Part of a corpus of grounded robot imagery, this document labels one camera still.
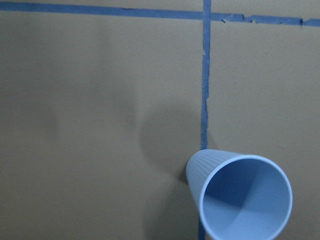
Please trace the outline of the blue plastic cup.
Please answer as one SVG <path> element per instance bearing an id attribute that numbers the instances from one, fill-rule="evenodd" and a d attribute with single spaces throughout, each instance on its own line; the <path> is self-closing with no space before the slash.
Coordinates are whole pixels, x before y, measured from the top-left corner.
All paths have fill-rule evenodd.
<path id="1" fill-rule="evenodd" d="M 290 218 L 289 179 L 265 157 L 203 149 L 185 173 L 202 227 L 214 240 L 273 240 Z"/>

